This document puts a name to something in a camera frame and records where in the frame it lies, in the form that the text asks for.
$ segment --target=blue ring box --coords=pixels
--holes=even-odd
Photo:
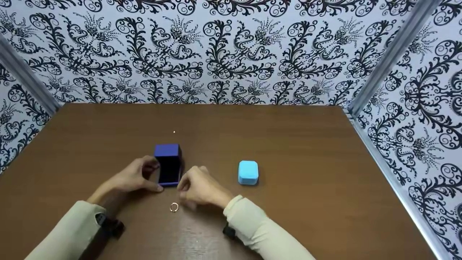
[[[255,185],[258,182],[258,164],[256,161],[239,163],[238,181],[242,185]]]
[[[159,161],[158,183],[164,187],[177,186],[183,172],[183,159],[180,145],[177,143],[158,144],[154,157]]]

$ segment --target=wall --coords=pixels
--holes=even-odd
[[[0,0],[64,102],[347,107],[416,0]]]
[[[462,260],[461,3],[442,1],[358,118],[455,260]]]
[[[49,120],[35,99],[0,64],[0,174]]]

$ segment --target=beige sleeve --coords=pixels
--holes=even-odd
[[[264,260],[315,260],[293,236],[269,219],[265,212],[241,195],[229,202],[223,214],[244,245]]]
[[[106,210],[86,201],[76,202],[25,260],[79,259],[100,228],[97,213]]]

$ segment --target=gold ring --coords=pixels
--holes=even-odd
[[[180,208],[180,206],[178,206],[178,203],[176,203],[176,202],[174,202],[174,203],[172,203],[172,205],[170,205],[170,211],[171,212],[177,212],[179,208]]]

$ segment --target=left hand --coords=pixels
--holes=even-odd
[[[161,192],[164,190],[161,185],[148,181],[143,177],[143,173],[151,175],[157,168],[159,168],[159,162],[156,158],[149,155],[137,158],[125,167],[125,169],[104,182],[88,198],[87,202],[105,207],[105,202],[110,197],[113,197],[114,192],[132,192],[139,189]]]
[[[161,185],[143,177],[143,173],[151,175],[157,168],[159,168],[159,162],[156,158],[145,155],[135,159],[125,169],[110,178],[106,184],[121,192],[132,192],[139,189],[161,192],[164,190]]]

